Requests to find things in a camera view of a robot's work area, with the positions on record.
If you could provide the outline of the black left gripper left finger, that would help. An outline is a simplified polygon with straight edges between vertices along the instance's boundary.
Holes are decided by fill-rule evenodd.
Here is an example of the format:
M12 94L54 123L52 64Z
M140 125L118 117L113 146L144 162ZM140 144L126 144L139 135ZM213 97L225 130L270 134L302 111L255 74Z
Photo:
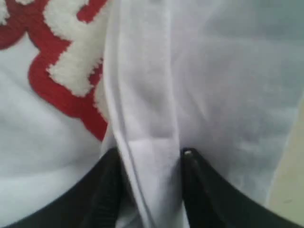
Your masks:
M121 159L109 149L74 187L12 228L113 228L123 195Z

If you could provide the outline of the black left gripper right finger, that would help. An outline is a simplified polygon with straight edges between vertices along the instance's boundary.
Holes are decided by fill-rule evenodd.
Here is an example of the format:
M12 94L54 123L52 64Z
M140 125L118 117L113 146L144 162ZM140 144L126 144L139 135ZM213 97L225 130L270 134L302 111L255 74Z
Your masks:
M182 198L192 228L297 228L235 189L193 148L181 151Z

